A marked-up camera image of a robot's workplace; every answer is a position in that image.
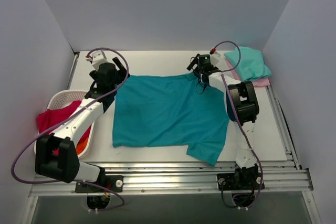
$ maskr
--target laundry basket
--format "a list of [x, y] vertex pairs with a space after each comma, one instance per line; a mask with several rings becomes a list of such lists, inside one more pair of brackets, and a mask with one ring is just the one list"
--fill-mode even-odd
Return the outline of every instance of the laundry basket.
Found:
[[[50, 100], [50, 102], [48, 104], [48, 109], [50, 109], [50, 110], [62, 109], [64, 107], [70, 105], [73, 101], [83, 100], [86, 93], [87, 93], [87, 91], [78, 91], [78, 90], [60, 91], [57, 94], [55, 94], [52, 97], [52, 99]], [[88, 139], [88, 143], [87, 143], [85, 149], [80, 154], [78, 154], [79, 159], [85, 157], [85, 155], [87, 155], [88, 152], [89, 152], [89, 147], [90, 147], [90, 144], [91, 144], [91, 138], [92, 138], [94, 124], [95, 123], [93, 123], [91, 125], [89, 139]], [[34, 144], [34, 152], [36, 153], [36, 141], [35, 141], [35, 144]]]

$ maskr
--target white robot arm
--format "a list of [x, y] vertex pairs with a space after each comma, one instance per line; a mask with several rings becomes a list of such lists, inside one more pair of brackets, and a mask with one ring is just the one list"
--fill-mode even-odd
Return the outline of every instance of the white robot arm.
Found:
[[[254, 127], [257, 114], [259, 113], [259, 105], [251, 82], [241, 82], [224, 75], [230, 93], [226, 92], [222, 79], [222, 71], [214, 66], [223, 60], [219, 55], [212, 57], [210, 55], [196, 55], [187, 69], [191, 70], [196, 65], [193, 73], [198, 77], [199, 81], [203, 82], [205, 86], [208, 85], [217, 88], [224, 93], [225, 109], [230, 118], [228, 128], [235, 131], [231, 135], [236, 136], [238, 145], [236, 164], [240, 169], [249, 169], [255, 167], [257, 161], [239, 129], [233, 109], [236, 111], [239, 122], [253, 148]], [[234, 108], [232, 108], [228, 100], [228, 95], [230, 95], [234, 102]]]
[[[225, 91], [225, 86], [223, 84], [222, 80], [222, 74], [220, 72], [217, 73], [212, 73], [209, 76], [209, 86], [217, 88], [221, 90], [224, 94], [226, 93]], [[224, 75], [224, 79], [227, 83], [227, 85], [236, 85], [236, 84], [241, 84], [241, 81], [237, 81], [229, 76]], [[224, 96], [224, 104], [225, 104], [225, 110], [228, 112], [228, 105], [229, 102], [227, 101], [227, 96]], [[255, 127], [255, 122], [249, 121], [245, 122], [243, 124], [243, 130], [246, 133], [251, 147], [253, 148], [253, 142], [254, 142], [254, 127]], [[254, 167], [256, 162], [256, 159], [254, 155], [252, 154], [249, 146], [246, 143], [246, 140], [242, 134], [242, 132], [239, 129], [238, 124], [235, 121], [230, 120], [228, 124], [228, 129], [232, 129], [234, 132], [231, 132], [231, 135], [236, 136], [236, 143], [238, 145], [237, 149], [237, 156], [236, 156], [236, 164], [240, 168], [250, 168]]]
[[[85, 110], [50, 134], [37, 139], [35, 172], [66, 183], [85, 180], [106, 187], [110, 181], [104, 168], [80, 162], [76, 146], [89, 126], [113, 103], [117, 92], [89, 104], [114, 90], [125, 79], [127, 72], [117, 57], [113, 58], [115, 64], [108, 62], [103, 51], [93, 53], [89, 61], [95, 69], [90, 72], [93, 83], [72, 115], [82, 108]], [[53, 153], [56, 149], [59, 149], [58, 155]]]

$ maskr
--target white panel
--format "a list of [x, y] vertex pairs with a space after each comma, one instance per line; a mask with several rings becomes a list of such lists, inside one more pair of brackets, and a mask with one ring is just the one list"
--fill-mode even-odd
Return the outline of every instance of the white panel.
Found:
[[[19, 223], [30, 186], [14, 181], [10, 167], [36, 135], [35, 117], [66, 88], [74, 55], [44, 0], [0, 0], [0, 5], [0, 219]], [[32, 179], [32, 149], [17, 173]]]
[[74, 50], [262, 49], [288, 0], [46, 0]]
[[[188, 71], [186, 66], [190, 57], [197, 53], [206, 54], [209, 51], [123, 51], [130, 66], [130, 74], [174, 76]], [[71, 89], [88, 90], [92, 79], [89, 72], [92, 66], [85, 60], [82, 51]], [[106, 52], [109, 61], [114, 54]], [[225, 62], [217, 65], [220, 69], [227, 69]], [[256, 88], [260, 113], [254, 133], [254, 146], [261, 161], [287, 160], [280, 134], [273, 116], [272, 108], [265, 88]], [[84, 162], [196, 162], [197, 160], [186, 154], [187, 146], [144, 147], [131, 148], [120, 146], [112, 147], [112, 128], [114, 120], [114, 106], [102, 115], [95, 123], [90, 151], [85, 155]], [[235, 161], [237, 153], [236, 129], [229, 125], [226, 142], [219, 161]]]
[[336, 0], [290, 0], [264, 48], [323, 223], [336, 222], [335, 31]]

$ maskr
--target fabric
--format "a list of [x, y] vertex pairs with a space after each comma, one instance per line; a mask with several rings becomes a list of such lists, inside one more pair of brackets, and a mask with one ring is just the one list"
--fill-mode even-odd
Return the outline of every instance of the fabric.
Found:
[[197, 82], [193, 74], [131, 76], [115, 98], [113, 147], [188, 145], [188, 155], [215, 165], [229, 120], [224, 94], [197, 94]]
[[[227, 59], [225, 59], [225, 62], [227, 64], [227, 66], [229, 67], [229, 69], [233, 68], [233, 66], [231, 65], [231, 63]], [[241, 81], [241, 79], [239, 77], [239, 74], [236, 72], [236, 70], [231, 70], [231, 73], [236, 80]], [[253, 84], [254, 87], [266, 87], [266, 86], [271, 85], [271, 83], [269, 82], [269, 79], [267, 77], [266, 78], [260, 78], [256, 81], [253, 81], [252, 84]]]
[[[42, 114], [38, 115], [36, 118], [37, 128], [39, 132], [45, 131], [46, 129], [62, 122], [63, 120], [69, 118], [78, 106], [81, 104], [81, 101], [74, 101], [69, 106], [66, 106], [59, 110], [46, 110]], [[79, 140], [76, 146], [77, 155], [82, 153], [88, 143], [91, 127], [89, 127], [84, 135]]]
[[[241, 60], [236, 68], [241, 80], [256, 81], [260, 78], [266, 78], [271, 75], [271, 71], [264, 64], [261, 51], [249, 47], [239, 47], [241, 51]], [[239, 52], [236, 48], [234, 51], [224, 53], [226, 59], [235, 66], [239, 59]]]

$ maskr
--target teal shirt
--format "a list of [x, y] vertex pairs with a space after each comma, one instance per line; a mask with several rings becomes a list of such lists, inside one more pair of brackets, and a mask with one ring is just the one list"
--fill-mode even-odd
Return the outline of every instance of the teal shirt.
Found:
[[224, 94], [197, 94], [197, 82], [193, 74], [131, 76], [115, 98], [113, 147], [188, 145], [188, 155], [215, 165], [229, 121]]
[[[271, 75], [271, 71], [264, 64], [261, 51], [249, 47], [239, 48], [242, 57], [236, 71], [242, 81], [256, 81]], [[237, 48], [234, 51], [224, 53], [224, 56], [232, 66], [237, 65], [239, 59]]]

